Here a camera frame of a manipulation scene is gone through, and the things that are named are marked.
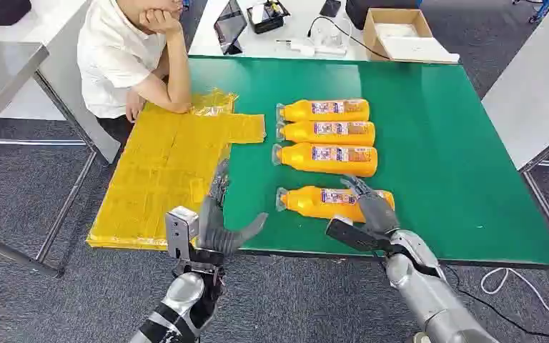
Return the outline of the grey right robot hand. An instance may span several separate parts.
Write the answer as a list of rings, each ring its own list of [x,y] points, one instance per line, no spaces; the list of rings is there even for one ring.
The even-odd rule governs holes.
[[[344,175],[340,182],[357,197],[365,224],[360,230],[372,237],[390,237],[400,228],[400,222],[392,206],[363,180]]]

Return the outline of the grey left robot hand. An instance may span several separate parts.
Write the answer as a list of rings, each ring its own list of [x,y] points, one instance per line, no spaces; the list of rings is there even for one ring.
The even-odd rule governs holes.
[[[231,231],[224,227],[223,204],[229,186],[229,160],[218,163],[209,191],[202,201],[199,212],[199,233],[197,248],[234,254],[246,241],[258,235],[269,214],[259,213],[253,221],[242,229]]]

